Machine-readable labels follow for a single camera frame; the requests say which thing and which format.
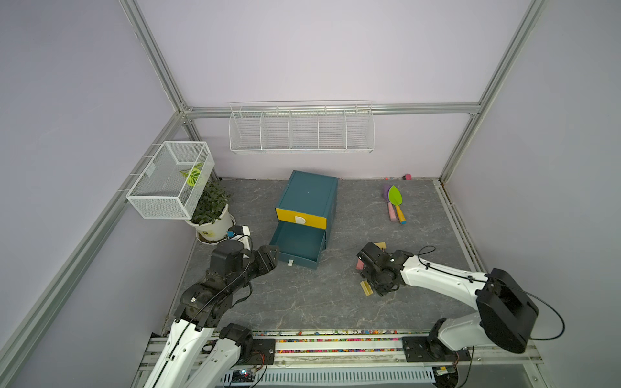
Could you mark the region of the teal drawer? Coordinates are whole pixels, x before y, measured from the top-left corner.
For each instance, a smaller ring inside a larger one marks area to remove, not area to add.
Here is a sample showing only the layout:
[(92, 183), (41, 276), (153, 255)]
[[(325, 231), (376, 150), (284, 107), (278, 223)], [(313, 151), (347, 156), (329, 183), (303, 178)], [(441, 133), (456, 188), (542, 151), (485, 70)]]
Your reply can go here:
[(317, 269), (327, 245), (327, 231), (280, 221), (270, 245), (279, 248), (278, 260), (289, 266)]

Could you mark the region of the yellow top drawer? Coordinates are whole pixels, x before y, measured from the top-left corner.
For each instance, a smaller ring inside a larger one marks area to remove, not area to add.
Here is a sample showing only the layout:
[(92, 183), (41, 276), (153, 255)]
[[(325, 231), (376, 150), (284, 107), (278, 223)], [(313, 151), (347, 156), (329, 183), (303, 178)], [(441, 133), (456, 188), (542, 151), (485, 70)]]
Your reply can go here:
[(276, 208), (279, 221), (285, 221), (296, 225), (312, 227), (315, 229), (326, 230), (328, 219), (322, 216), (301, 213), (294, 210)]

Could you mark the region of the teal drawer cabinet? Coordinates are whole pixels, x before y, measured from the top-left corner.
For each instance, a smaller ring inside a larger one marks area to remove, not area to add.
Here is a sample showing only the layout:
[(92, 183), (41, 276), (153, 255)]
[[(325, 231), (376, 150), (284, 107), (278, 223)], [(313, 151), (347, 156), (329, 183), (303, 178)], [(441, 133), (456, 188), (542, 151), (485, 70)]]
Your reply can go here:
[(336, 177), (293, 171), (276, 208), (327, 218), (325, 231), (329, 239), (336, 216), (338, 184)]

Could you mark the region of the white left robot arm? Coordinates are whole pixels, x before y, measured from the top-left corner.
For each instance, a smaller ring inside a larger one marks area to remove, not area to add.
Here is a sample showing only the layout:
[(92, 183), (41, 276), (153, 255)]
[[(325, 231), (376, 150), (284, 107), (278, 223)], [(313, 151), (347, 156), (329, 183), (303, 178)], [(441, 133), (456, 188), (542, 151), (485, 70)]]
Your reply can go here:
[(250, 360), (252, 331), (230, 323), (221, 330), (200, 368), (191, 372), (223, 315), (233, 307), (234, 294), (273, 271), (279, 254), (277, 246), (254, 249), (248, 235), (221, 241), (211, 254), (205, 280), (182, 294), (166, 345), (145, 386), (215, 387), (239, 361)]

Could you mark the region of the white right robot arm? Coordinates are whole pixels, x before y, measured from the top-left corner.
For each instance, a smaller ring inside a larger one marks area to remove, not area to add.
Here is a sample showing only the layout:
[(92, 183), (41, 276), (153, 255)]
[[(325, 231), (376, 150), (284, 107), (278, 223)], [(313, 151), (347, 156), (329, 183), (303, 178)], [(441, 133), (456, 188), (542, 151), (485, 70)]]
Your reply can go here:
[(470, 272), (425, 260), (434, 252), (425, 246), (417, 254), (386, 252), (369, 242), (357, 254), (362, 284), (385, 296), (401, 287), (428, 289), (462, 302), (474, 311), (462, 318), (440, 318), (420, 348), (433, 360), (456, 356), (465, 348), (497, 347), (515, 354), (527, 349), (539, 309), (509, 273)]

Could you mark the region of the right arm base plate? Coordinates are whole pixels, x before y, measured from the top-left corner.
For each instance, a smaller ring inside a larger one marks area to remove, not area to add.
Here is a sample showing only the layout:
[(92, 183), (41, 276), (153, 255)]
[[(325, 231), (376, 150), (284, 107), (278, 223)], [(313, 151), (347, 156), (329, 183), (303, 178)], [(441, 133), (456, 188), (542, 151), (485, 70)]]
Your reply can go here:
[(467, 349), (453, 351), (439, 340), (423, 336), (405, 336), (402, 338), (402, 346), (407, 363), (439, 362), (456, 365), (461, 361), (472, 359)]

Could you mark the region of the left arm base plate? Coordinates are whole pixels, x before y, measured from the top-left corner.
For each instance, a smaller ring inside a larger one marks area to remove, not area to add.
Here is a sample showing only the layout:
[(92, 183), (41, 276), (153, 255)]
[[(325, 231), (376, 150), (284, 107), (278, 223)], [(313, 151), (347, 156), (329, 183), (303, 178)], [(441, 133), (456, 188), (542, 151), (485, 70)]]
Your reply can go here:
[(239, 355), (234, 356), (234, 366), (238, 365), (273, 365), (276, 356), (276, 341), (274, 339), (246, 339), (241, 343), (233, 342), (234, 349)]

